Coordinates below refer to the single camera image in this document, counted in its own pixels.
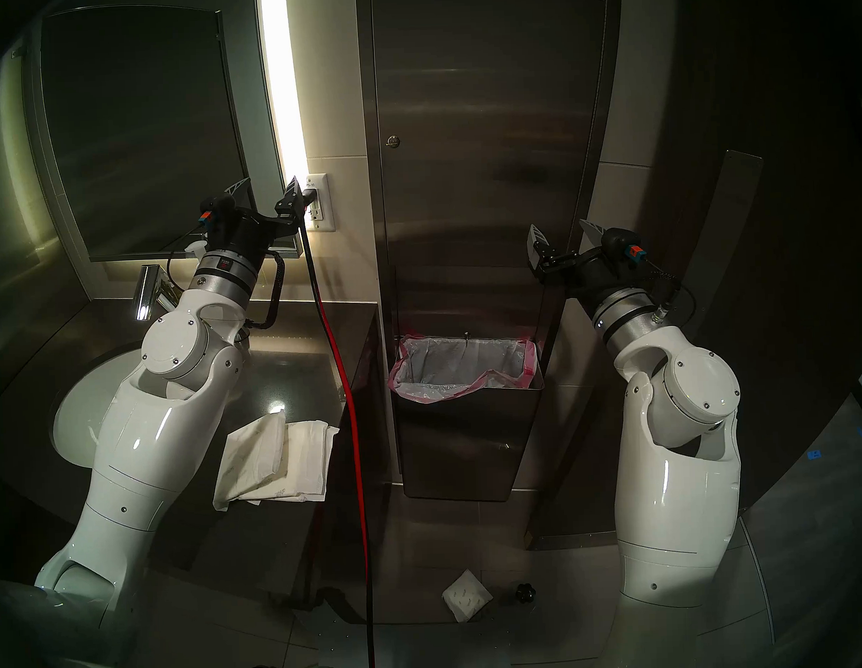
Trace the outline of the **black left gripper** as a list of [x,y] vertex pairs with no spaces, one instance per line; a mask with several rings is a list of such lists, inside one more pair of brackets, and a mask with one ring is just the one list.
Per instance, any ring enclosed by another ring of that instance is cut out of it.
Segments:
[[[229,185],[224,194],[235,200],[251,199],[252,178]],[[230,251],[250,263],[261,263],[275,240],[295,235],[303,224],[298,216],[304,216],[304,194],[297,177],[291,179],[274,211],[276,217],[250,210],[209,211],[210,252]]]

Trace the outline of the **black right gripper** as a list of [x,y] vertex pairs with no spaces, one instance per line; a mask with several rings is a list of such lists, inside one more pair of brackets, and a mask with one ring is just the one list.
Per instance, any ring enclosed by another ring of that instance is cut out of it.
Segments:
[[583,236],[579,251],[586,252],[560,253],[551,252],[546,236],[535,224],[530,224],[526,241],[530,271],[540,274],[543,285],[562,288],[567,297],[580,302],[601,301],[615,291],[633,286],[635,277],[627,270],[614,266],[602,251],[591,250],[602,246],[606,228],[586,219],[580,219],[580,228]]

